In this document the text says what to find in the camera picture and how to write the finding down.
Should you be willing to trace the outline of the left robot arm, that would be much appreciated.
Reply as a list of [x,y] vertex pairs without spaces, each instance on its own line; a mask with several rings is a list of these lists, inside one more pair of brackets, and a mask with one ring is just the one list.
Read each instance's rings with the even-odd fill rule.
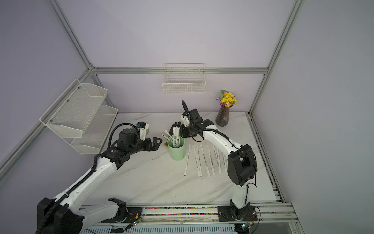
[[95,155],[92,167],[72,186],[53,199],[37,205],[37,234],[78,234],[82,230],[110,220],[122,223],[128,218],[126,202],[109,198],[89,209],[81,206],[92,192],[136,153],[157,151],[163,140],[147,138],[148,125],[121,123],[109,135],[107,149]]

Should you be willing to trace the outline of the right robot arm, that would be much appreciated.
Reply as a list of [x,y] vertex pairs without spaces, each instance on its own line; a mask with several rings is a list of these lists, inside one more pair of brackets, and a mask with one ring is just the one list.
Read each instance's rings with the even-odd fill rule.
[[236,185],[229,205],[218,206],[220,221],[251,221],[258,220],[258,213],[253,205],[247,202],[248,188],[246,183],[256,178],[257,160],[252,147],[240,145],[219,131],[209,119],[203,119],[197,109],[189,110],[182,101],[184,112],[181,116],[181,133],[183,138],[194,139],[200,136],[209,141],[227,159],[227,175]]

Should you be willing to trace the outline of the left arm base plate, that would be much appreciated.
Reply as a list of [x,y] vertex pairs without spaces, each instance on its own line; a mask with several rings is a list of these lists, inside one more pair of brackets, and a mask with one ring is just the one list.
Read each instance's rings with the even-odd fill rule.
[[111,219],[105,219],[101,223],[132,223],[140,219],[142,210],[142,207],[126,207],[126,210],[120,211],[119,215]]

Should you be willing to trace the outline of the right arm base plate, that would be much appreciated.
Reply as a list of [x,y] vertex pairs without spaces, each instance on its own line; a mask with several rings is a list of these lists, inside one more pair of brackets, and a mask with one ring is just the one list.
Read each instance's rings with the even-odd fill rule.
[[246,205],[238,209],[235,205],[218,206],[219,221],[257,221],[257,213],[255,207]]

